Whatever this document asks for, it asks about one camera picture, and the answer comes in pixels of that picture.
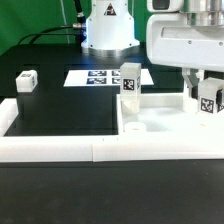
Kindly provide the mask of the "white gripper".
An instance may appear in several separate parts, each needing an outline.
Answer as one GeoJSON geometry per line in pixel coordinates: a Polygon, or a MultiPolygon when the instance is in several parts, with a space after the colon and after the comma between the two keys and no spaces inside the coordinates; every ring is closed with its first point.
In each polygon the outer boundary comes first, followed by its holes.
{"type": "Polygon", "coordinates": [[[197,69],[224,72],[224,27],[189,26],[181,13],[154,14],[147,23],[146,50],[153,64],[182,67],[188,95],[197,99],[197,69]]]}

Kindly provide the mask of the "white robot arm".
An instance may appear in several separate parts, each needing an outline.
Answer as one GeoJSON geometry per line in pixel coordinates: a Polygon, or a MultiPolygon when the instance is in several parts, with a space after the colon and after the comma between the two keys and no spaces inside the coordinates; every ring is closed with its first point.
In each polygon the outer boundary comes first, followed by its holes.
{"type": "MultiPolygon", "coordinates": [[[[118,56],[139,45],[128,0],[91,0],[85,53],[118,56]]],[[[147,0],[146,50],[151,63],[180,67],[189,87],[224,100],[224,80],[190,78],[192,69],[224,72],[224,0],[147,0]]]]}

